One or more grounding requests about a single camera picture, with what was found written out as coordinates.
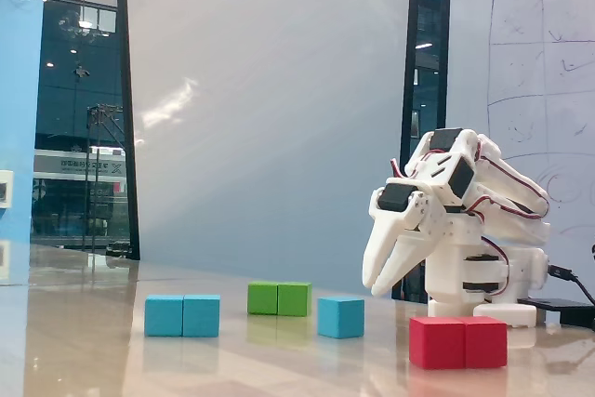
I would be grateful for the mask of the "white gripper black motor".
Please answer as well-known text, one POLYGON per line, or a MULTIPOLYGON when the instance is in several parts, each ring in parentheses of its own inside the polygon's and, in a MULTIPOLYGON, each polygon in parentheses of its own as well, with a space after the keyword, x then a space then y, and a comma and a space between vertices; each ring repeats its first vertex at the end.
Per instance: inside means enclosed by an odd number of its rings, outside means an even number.
POLYGON ((424 183, 388 179, 370 202, 373 229, 364 250, 362 281, 381 296, 427 258, 445 236, 443 203, 424 183))

